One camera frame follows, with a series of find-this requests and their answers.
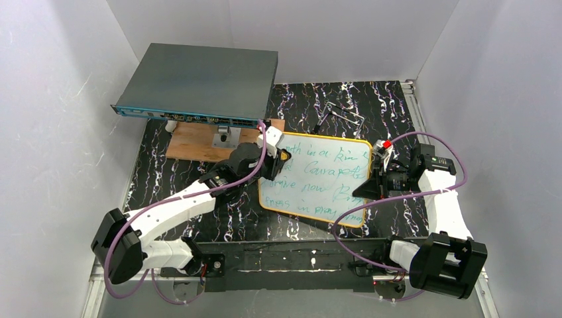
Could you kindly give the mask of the yellow black eraser pad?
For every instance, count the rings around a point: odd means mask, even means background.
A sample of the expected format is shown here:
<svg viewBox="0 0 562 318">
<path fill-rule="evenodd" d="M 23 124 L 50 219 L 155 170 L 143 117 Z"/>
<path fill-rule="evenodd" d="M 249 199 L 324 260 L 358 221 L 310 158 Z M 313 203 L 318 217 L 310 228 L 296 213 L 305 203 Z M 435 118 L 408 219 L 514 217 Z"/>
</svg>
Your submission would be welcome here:
<svg viewBox="0 0 562 318">
<path fill-rule="evenodd" d="M 286 149 L 280 150 L 280 152 L 279 152 L 280 161 L 287 162 L 291 159 L 291 157 L 292 157 L 292 155 Z"/>
</svg>

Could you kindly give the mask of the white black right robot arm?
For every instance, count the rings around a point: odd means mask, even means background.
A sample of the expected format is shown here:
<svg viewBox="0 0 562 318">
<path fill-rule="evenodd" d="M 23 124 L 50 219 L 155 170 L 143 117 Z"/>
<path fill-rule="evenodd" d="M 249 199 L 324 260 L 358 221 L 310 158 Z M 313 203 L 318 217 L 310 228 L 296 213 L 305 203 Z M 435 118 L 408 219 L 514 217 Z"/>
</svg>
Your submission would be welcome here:
<svg viewBox="0 0 562 318">
<path fill-rule="evenodd" d="M 463 219 L 458 193 L 452 190 L 457 169 L 450 158 L 436 156 L 434 146 L 418 144 L 411 149 L 410 162 L 391 157 L 393 145 L 378 140 L 370 178 L 353 195 L 384 199 L 390 192 L 426 192 L 424 199 L 429 235 L 421 243 L 393 237 L 382 255 L 374 256 L 390 270 L 405 270 L 414 288 L 467 299 L 486 262 L 485 244 L 474 240 Z"/>
</svg>

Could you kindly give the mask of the yellow-framed whiteboard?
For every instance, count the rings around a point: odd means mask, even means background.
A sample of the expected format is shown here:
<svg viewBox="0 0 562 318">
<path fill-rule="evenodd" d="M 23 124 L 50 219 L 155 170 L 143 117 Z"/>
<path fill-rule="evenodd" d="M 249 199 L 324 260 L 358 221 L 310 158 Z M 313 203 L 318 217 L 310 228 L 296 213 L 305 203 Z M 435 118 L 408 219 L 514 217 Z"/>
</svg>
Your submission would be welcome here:
<svg viewBox="0 0 562 318">
<path fill-rule="evenodd" d="M 369 177 L 369 142 L 285 132 L 279 147 L 292 157 L 273 181 L 259 180 L 261 207 L 352 228 L 364 224 L 359 207 L 366 200 L 352 192 Z"/>
</svg>

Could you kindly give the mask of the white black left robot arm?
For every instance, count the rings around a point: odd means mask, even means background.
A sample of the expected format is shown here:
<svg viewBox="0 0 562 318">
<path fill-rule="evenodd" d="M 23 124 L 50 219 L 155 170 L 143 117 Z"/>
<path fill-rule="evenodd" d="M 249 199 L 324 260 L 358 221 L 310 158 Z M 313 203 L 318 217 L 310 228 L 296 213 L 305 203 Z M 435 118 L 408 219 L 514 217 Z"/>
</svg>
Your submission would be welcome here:
<svg viewBox="0 0 562 318">
<path fill-rule="evenodd" d="M 192 239 L 161 240 L 161 234 L 189 219 L 215 211 L 239 197 L 244 187 L 274 180 L 292 155 L 286 149 L 240 144 L 228 159 L 214 164 L 187 188 L 153 207 L 108 211 L 91 243 L 112 284 L 122 284 L 153 268 L 187 270 L 196 260 L 210 263 L 218 255 L 201 252 Z"/>
</svg>

